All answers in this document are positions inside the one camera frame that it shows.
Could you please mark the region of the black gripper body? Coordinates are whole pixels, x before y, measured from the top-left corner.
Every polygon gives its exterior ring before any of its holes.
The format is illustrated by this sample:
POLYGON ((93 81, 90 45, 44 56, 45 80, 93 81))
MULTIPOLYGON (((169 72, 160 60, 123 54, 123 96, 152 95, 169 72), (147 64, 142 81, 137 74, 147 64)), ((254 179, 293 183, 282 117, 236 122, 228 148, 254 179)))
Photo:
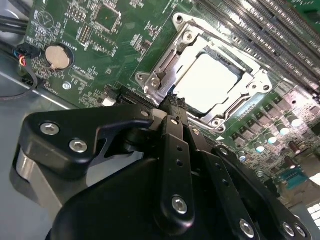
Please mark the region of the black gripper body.
MULTIPOLYGON (((170 240, 154 219, 155 160, 135 162, 72 197, 56 216, 52 240, 170 240)), ((205 179, 192 176, 195 221, 181 240, 232 240, 227 219, 205 179)))

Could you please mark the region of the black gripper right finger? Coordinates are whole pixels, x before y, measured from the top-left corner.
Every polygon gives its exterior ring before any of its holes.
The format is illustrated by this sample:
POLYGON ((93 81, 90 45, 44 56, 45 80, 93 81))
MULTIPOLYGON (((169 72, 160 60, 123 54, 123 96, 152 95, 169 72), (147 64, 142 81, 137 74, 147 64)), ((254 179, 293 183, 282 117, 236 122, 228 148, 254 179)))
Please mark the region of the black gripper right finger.
POLYGON ((190 146, 192 166, 200 169, 202 183, 216 202, 217 226, 227 227, 220 240, 311 240, 306 226, 223 145, 212 146, 188 124, 188 107, 178 100, 190 146))

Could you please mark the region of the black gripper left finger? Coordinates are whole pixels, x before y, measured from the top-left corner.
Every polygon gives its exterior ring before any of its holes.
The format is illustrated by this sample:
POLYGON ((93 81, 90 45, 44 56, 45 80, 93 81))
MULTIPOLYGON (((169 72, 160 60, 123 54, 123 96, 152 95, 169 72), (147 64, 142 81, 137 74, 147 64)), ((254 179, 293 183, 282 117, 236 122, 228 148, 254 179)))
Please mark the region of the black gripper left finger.
POLYGON ((172 237, 196 217, 190 146, 179 109, 139 104, 36 112, 22 124, 10 175, 53 223, 77 194, 139 162, 157 162, 153 217, 172 237))

